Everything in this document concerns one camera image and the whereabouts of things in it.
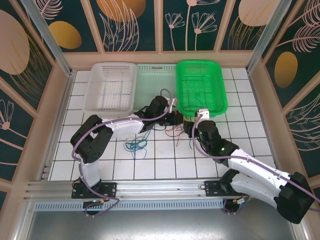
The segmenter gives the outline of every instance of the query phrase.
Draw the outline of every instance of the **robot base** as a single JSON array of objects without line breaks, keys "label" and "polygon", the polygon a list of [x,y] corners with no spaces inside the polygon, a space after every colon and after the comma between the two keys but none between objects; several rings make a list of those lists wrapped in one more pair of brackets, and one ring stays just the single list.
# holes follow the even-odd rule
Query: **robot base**
[{"label": "robot base", "polygon": [[[117,183],[116,182],[102,182],[100,181],[92,187],[97,193],[104,195],[106,197],[115,198],[117,193]],[[101,199],[101,197],[95,195],[88,190],[86,185],[80,180],[79,183],[74,183],[72,185],[72,199]]]}]

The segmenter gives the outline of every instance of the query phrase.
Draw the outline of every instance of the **basket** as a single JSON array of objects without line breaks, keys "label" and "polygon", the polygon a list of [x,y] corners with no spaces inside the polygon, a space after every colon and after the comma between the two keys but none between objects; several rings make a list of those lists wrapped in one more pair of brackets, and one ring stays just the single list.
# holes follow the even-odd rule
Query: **basket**
[{"label": "basket", "polygon": [[221,67],[208,60],[185,60],[176,65],[178,109],[194,117],[199,108],[207,108],[210,117],[226,112],[227,95]]},{"label": "basket", "polygon": [[129,116],[133,111],[137,65],[103,62],[93,65],[82,109],[105,118]]},{"label": "basket", "polygon": [[176,64],[137,64],[137,72],[134,111],[148,106],[161,89],[168,89],[172,97],[176,97]]}]

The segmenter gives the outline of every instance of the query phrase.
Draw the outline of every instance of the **metal floor panel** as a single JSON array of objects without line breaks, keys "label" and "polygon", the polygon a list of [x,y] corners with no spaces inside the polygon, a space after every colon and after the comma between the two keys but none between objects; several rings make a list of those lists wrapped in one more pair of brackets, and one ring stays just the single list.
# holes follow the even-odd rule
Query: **metal floor panel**
[{"label": "metal floor panel", "polygon": [[295,240],[291,224],[253,199],[236,215],[221,209],[36,211],[28,240]]}]

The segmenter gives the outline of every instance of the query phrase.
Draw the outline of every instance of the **flower illustration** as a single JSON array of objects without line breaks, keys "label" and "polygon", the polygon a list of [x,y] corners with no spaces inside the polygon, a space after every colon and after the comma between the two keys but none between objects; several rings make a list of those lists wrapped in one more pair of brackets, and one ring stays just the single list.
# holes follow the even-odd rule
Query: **flower illustration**
[{"label": "flower illustration", "polygon": [[185,27],[185,50],[188,50],[188,26],[189,26],[189,15],[190,15],[190,8],[197,6],[197,5],[210,5],[210,4],[217,4],[220,0],[186,0],[188,4],[188,12],[186,14],[186,27]]},{"label": "flower illustration", "polygon": [[175,44],[174,44],[174,38],[172,35],[172,29],[183,27],[185,25],[185,21],[183,21],[183,17],[181,16],[181,12],[180,13],[173,13],[172,16],[170,13],[167,13],[165,15],[165,20],[168,23],[168,26],[170,28],[172,47],[173,47],[173,51],[175,51],[176,48],[175,48]]},{"label": "flower illustration", "polygon": [[[22,134],[14,131],[10,128],[10,122],[11,122],[12,116],[14,114],[14,109],[15,109],[15,105],[11,101],[8,101],[8,103],[6,105],[6,103],[3,99],[0,100],[0,130],[5,130],[5,131],[9,130],[9,131],[13,132],[14,134],[17,134],[18,136],[26,139],[27,138],[26,136],[23,136]],[[11,147],[14,147],[16,149],[19,149],[19,150],[23,149],[23,147],[15,145],[15,144],[8,142],[2,138],[0,138],[0,142],[7,144]]]},{"label": "flower illustration", "polygon": [[215,14],[203,13],[199,18],[199,12],[192,14],[192,24],[195,33],[194,50],[197,50],[197,37],[198,34],[210,33],[217,30],[215,25]]},{"label": "flower illustration", "polygon": [[7,107],[3,99],[0,100],[0,129],[10,129],[10,121],[14,114],[15,105],[8,101]]}]

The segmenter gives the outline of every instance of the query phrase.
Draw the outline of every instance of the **green plastic basket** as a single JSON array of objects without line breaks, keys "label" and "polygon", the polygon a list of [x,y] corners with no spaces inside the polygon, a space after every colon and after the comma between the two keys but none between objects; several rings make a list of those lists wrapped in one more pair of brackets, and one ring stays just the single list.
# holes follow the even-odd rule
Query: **green plastic basket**
[{"label": "green plastic basket", "polygon": [[206,108],[210,117],[228,108],[224,79],[219,64],[208,60],[185,60],[176,65],[178,109],[186,117],[194,117]]}]

